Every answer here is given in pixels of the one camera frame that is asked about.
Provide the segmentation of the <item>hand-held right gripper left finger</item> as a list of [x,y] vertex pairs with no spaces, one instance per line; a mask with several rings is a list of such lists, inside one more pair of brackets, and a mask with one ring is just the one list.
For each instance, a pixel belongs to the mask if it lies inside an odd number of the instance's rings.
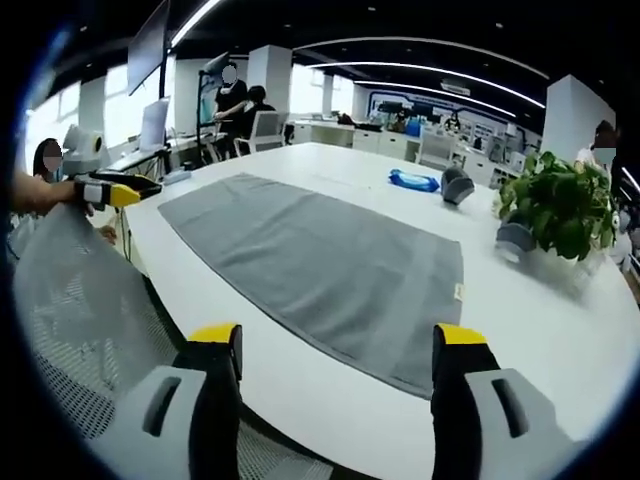
[[116,403],[93,452],[120,479],[236,479],[242,328],[192,334]]

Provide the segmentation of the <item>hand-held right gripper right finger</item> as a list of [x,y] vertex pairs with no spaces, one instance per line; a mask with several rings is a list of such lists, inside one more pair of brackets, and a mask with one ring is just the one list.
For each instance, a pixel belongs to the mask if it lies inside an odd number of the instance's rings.
[[435,479],[552,479],[585,447],[560,427],[553,403],[500,367],[472,329],[434,327],[432,384]]

